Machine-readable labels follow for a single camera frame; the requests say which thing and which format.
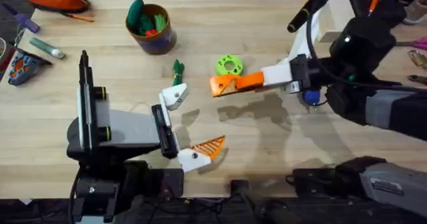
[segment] pencil cup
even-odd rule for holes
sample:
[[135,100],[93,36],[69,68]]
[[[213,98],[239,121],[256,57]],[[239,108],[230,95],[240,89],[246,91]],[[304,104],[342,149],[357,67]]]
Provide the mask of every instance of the pencil cup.
[[3,78],[14,53],[15,48],[0,38],[0,80]]
[[403,22],[407,25],[415,25],[421,22],[427,14],[427,0],[414,0],[406,8],[406,18]]
[[177,39],[176,32],[171,27],[171,21],[167,11],[156,4],[145,4],[143,6],[143,13],[151,19],[152,23],[155,23],[154,15],[163,15],[166,20],[165,28],[155,35],[146,37],[133,32],[127,26],[127,21],[125,20],[127,30],[145,52],[154,55],[167,53],[175,46]]

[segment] black cable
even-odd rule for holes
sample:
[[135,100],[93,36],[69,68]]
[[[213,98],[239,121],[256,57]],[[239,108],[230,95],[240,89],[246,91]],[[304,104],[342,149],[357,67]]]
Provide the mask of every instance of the black cable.
[[158,208],[161,212],[164,212],[164,213],[167,213],[167,214],[172,214],[172,215],[197,215],[197,214],[200,214],[200,213],[202,213],[202,212],[204,212],[204,211],[207,211],[207,210],[210,210],[210,211],[213,211],[214,213],[216,213],[216,211],[214,211],[212,208],[214,208],[214,207],[218,207],[218,206],[220,206],[220,205],[223,205],[223,204],[224,204],[224,203],[226,203],[229,199],[230,199],[230,198],[224,199],[223,201],[221,201],[221,202],[219,202],[219,203],[216,203],[216,204],[213,204],[213,205],[211,205],[211,206],[201,205],[203,208],[201,208],[201,209],[197,210],[197,211],[196,211],[196,212],[194,212],[194,213],[165,210],[165,209],[163,209],[163,208],[161,208],[161,207],[160,207],[160,204],[161,204],[161,203],[157,206],[157,208]]
[[220,217],[218,217],[218,214],[215,213],[215,217],[216,217],[216,220],[218,221],[218,223],[222,224],[222,221],[220,220]]
[[223,203],[219,203],[219,205],[215,206],[215,209],[213,206],[207,206],[201,203],[198,203],[198,205],[201,205],[202,207],[208,208],[211,212],[215,213],[216,215],[219,215],[222,213],[222,209],[224,207]]
[[52,217],[58,213],[60,213],[61,211],[54,211],[51,212],[49,214],[46,214],[42,217],[34,217],[34,218],[28,218],[28,219],[12,219],[12,220],[6,220],[6,223],[28,223],[28,222],[33,222],[33,221],[42,221],[46,218]]
[[286,175],[285,180],[286,180],[286,183],[288,183],[292,187],[295,186],[295,181],[294,181],[294,176],[293,175]]
[[332,72],[330,72],[318,59],[318,56],[316,54],[316,51],[314,50],[313,42],[312,42],[312,21],[313,21],[313,14],[310,13],[307,20],[307,28],[306,28],[306,38],[307,38],[307,45],[308,49],[310,50],[310,54],[312,56],[312,59],[317,63],[317,65],[320,67],[320,69],[326,73],[328,76],[330,76],[335,81],[357,86],[357,87],[365,87],[365,88],[373,88],[373,89],[387,89],[387,90],[393,90],[393,91],[411,91],[415,93],[427,93],[427,90],[425,89],[418,89],[415,87],[399,87],[399,86],[383,86],[383,85],[372,85],[372,84],[363,84],[363,83],[357,83],[353,81],[347,81],[341,77],[338,77],[334,75]]
[[80,175],[81,175],[82,167],[79,167],[79,170],[75,174],[73,185],[71,186],[71,191],[69,194],[68,199],[68,223],[69,224],[75,224],[74,223],[74,217],[73,217],[73,206],[74,206],[74,195],[75,195],[75,188],[77,187],[77,183],[79,182]]
[[321,102],[321,103],[308,103],[305,99],[304,99],[304,93],[305,93],[306,91],[303,91],[302,92],[302,95],[301,95],[301,97],[300,97],[300,99],[306,104],[306,105],[308,105],[308,106],[310,106],[310,107],[319,107],[319,106],[321,106],[321,105],[325,105],[327,102],[328,102],[328,100],[325,100],[325,101],[323,101],[323,102]]
[[307,104],[307,105],[309,105],[310,107],[319,107],[321,105],[325,105],[327,102],[328,102],[328,100],[325,100],[325,101],[323,101],[321,103],[317,103],[317,104],[314,103],[314,104]]
[[154,214],[155,214],[155,212],[157,211],[157,207],[154,207],[153,208],[153,212],[151,212],[151,215],[150,215],[150,217],[149,217],[149,219],[148,219],[148,221],[147,221],[147,224],[150,224],[151,223],[151,220],[153,220],[153,217],[154,217]]

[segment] green toy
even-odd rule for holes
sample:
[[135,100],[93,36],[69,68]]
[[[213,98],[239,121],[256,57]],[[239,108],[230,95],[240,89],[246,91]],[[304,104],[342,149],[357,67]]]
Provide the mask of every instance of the green toy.
[[165,29],[166,27],[166,18],[159,14],[159,15],[154,15],[154,20],[155,20],[155,28],[157,29],[157,32],[159,33],[161,30]]
[[131,7],[129,8],[129,12],[127,13],[127,26],[132,30],[137,30],[137,26],[139,20],[142,15],[142,7],[144,6],[144,2],[142,0],[135,0]]
[[[230,63],[231,69],[227,69],[226,64]],[[240,75],[243,71],[242,61],[233,55],[224,55],[216,61],[216,73],[218,75],[234,74]]]
[[179,85],[182,83],[182,73],[184,72],[185,66],[183,63],[180,63],[178,59],[175,60],[173,64],[173,84]]
[[141,15],[141,19],[138,23],[138,32],[140,35],[145,35],[145,32],[155,29],[153,23],[149,19],[149,17],[146,14]]

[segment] wooden tabletop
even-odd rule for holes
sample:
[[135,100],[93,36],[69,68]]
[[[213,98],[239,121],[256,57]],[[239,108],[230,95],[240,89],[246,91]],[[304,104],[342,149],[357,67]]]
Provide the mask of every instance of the wooden tabletop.
[[[41,26],[25,32],[20,47],[52,61],[53,67],[28,83],[0,83],[0,197],[67,197],[77,162],[66,156],[65,133],[77,115],[76,89],[81,51],[89,54],[95,84],[106,86],[111,108],[150,113],[157,94],[172,84],[175,59],[185,64],[183,80],[189,96],[171,120],[181,148],[226,135],[222,154],[213,165],[185,174],[184,195],[228,194],[231,179],[248,179],[267,195],[292,196],[284,181],[296,167],[333,165],[357,156],[386,158],[427,171],[427,143],[399,133],[362,127],[335,114],[328,105],[308,114],[296,95],[279,91],[212,98],[208,77],[215,75],[221,55],[234,54],[244,73],[275,65],[287,57],[295,35],[286,26],[306,0],[144,0],[165,7],[177,32],[177,45],[167,55],[145,54],[125,28],[133,0],[90,0],[95,22],[56,13],[34,12]],[[425,34],[427,22],[393,30],[407,41]],[[59,47],[57,60],[29,44],[32,36]],[[329,44],[316,45],[327,55]],[[408,48],[394,48],[376,74],[406,81],[423,74],[409,60]],[[179,167],[160,151],[143,155],[153,167]]]

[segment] green plush toy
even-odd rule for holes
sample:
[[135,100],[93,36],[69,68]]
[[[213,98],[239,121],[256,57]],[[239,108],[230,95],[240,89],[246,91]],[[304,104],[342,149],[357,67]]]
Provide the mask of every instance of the green plush toy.
[[166,27],[166,18],[162,15],[154,15],[155,20],[155,28],[157,29],[157,32],[159,33],[161,30],[165,29]]
[[151,22],[151,20],[149,19],[149,17],[145,14],[141,15],[141,18],[139,19],[139,23],[138,23],[138,33],[140,35],[145,35],[146,31],[155,29],[153,23]]
[[175,60],[173,64],[173,83],[172,85],[179,85],[182,83],[182,74],[184,72],[185,66],[183,63],[180,63],[178,59]]
[[134,31],[137,30],[139,20],[141,19],[143,6],[144,2],[142,0],[135,0],[127,13],[127,26]]

